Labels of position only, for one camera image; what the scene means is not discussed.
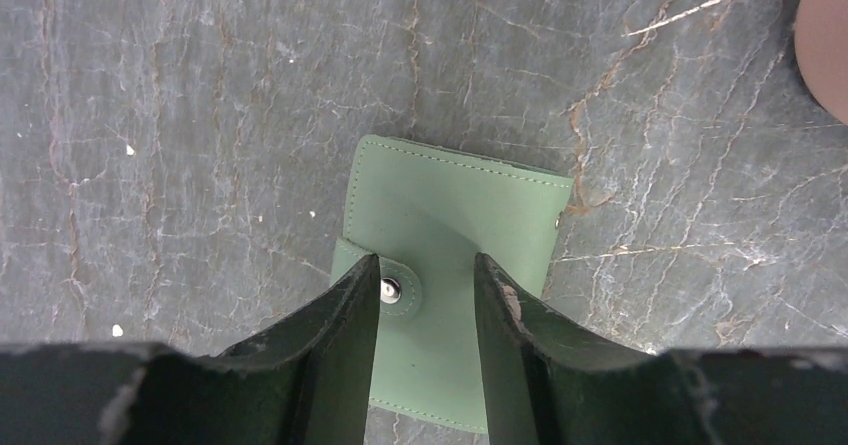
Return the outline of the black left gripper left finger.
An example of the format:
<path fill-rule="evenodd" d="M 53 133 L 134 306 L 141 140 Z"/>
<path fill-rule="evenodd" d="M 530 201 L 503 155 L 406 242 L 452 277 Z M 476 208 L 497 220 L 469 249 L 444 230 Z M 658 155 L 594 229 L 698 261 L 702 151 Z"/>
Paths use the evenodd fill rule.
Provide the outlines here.
<path fill-rule="evenodd" d="M 5 444 L 359 444 L 378 258 L 216 356 L 158 342 L 5 344 Z"/>

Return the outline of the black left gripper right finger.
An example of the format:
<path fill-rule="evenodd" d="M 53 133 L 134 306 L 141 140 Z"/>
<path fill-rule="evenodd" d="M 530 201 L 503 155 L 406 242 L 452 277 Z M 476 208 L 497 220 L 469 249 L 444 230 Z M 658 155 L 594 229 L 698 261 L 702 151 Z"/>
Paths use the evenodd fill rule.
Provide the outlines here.
<path fill-rule="evenodd" d="M 840 347 L 669 349 L 605 339 L 530 295 L 489 255 L 474 309 L 494 444 L 843 444 Z"/>

